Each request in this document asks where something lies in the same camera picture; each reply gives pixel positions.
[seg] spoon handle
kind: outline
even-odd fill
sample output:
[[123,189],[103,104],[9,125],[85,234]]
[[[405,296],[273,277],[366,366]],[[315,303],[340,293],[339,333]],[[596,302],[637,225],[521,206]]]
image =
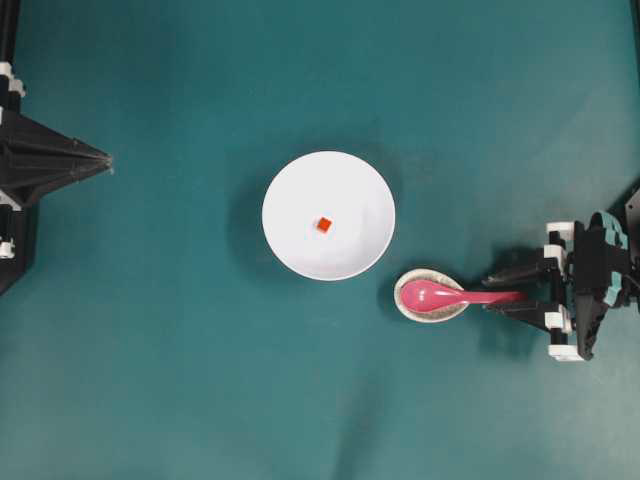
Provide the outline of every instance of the spoon handle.
[[521,292],[467,292],[463,291],[460,300],[467,303],[507,303],[520,302],[526,296]]

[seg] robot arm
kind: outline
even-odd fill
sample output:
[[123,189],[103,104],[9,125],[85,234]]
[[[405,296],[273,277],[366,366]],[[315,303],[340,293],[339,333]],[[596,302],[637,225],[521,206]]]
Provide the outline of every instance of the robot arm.
[[[494,273],[483,283],[496,288],[548,283],[549,301],[487,308],[548,332],[549,355],[556,360],[591,360],[607,310],[628,305],[632,297],[638,297],[633,266],[637,257],[630,254],[629,237],[620,222],[607,212],[596,212],[587,228],[581,222],[549,223],[547,234],[549,243],[538,249],[530,262]],[[570,342],[573,334],[575,343]]]
[[13,67],[20,0],[0,0],[0,295],[34,258],[38,203],[47,193],[111,169],[111,156],[20,114]]

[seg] teal tabletop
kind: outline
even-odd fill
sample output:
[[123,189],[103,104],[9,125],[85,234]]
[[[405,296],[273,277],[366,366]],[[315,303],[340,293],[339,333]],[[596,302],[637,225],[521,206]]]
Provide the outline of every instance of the teal tabletop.
[[[582,364],[470,307],[471,285],[640,177],[627,0],[24,0],[23,112],[114,156],[47,196],[0,299],[0,478],[634,479],[640,317]],[[294,158],[373,165],[396,230],[369,271],[305,279],[260,208]]]

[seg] small red block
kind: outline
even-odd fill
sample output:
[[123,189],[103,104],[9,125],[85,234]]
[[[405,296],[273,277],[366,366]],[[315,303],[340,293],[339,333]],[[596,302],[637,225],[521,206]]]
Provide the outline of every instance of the small red block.
[[324,217],[322,217],[318,222],[318,225],[316,225],[317,229],[324,233],[327,233],[327,231],[329,231],[330,226],[331,226],[331,220]]

